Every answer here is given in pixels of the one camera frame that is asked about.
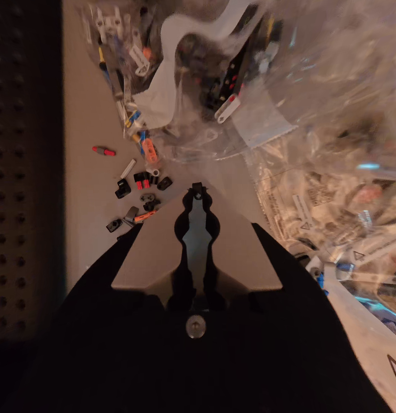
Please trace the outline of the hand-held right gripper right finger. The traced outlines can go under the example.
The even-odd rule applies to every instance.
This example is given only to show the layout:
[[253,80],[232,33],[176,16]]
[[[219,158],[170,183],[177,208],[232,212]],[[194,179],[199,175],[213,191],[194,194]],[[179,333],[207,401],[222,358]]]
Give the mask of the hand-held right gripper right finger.
[[208,244],[204,294],[211,310],[224,310],[237,297],[283,288],[252,223],[217,190],[204,190]]

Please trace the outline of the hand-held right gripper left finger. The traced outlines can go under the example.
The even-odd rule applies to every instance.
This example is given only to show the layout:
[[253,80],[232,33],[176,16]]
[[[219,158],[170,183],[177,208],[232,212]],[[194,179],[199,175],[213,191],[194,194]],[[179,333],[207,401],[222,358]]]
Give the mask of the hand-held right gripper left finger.
[[133,230],[139,232],[112,288],[158,296],[164,304],[192,303],[192,274],[184,241],[190,229],[192,192],[184,190]]

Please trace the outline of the scattered loose lego pieces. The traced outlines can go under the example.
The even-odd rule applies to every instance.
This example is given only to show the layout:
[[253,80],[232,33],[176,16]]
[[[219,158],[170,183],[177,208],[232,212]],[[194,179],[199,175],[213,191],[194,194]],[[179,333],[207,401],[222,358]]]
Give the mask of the scattered loose lego pieces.
[[115,191],[115,196],[118,200],[122,200],[132,194],[133,191],[129,183],[129,178],[132,177],[137,190],[141,191],[139,202],[141,203],[142,208],[139,209],[136,205],[133,205],[123,217],[111,220],[110,223],[106,225],[106,229],[109,233],[114,233],[123,224],[133,228],[136,224],[141,224],[151,218],[157,213],[161,206],[161,201],[155,193],[146,193],[144,190],[157,190],[163,192],[170,188],[174,183],[168,176],[161,177],[160,170],[156,168],[145,169],[131,175],[136,163],[135,159],[131,159],[121,173],[119,180],[117,181],[118,188]]

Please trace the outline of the numbered clear plastic bag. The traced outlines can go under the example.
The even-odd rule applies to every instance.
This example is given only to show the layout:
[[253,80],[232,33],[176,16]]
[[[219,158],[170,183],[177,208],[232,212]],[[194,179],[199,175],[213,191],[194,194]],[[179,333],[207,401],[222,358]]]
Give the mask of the numbered clear plastic bag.
[[313,11],[313,1],[158,1],[157,62],[134,101],[159,154],[222,160],[294,132],[293,60]]

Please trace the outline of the clear bag grey blue parts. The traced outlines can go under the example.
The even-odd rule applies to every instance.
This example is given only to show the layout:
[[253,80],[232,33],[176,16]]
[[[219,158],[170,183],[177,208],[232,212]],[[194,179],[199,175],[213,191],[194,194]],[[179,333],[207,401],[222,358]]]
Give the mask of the clear bag grey blue parts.
[[353,264],[324,262],[317,251],[302,244],[290,247],[318,281],[337,313],[350,344],[376,390],[396,412],[396,312],[378,298],[359,290],[360,273]]

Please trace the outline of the black perforated board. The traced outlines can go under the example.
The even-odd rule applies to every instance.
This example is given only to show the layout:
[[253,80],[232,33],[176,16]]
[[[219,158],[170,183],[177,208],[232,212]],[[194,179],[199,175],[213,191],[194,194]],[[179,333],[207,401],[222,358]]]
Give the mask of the black perforated board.
[[0,344],[49,324],[64,270],[61,1],[0,1]]

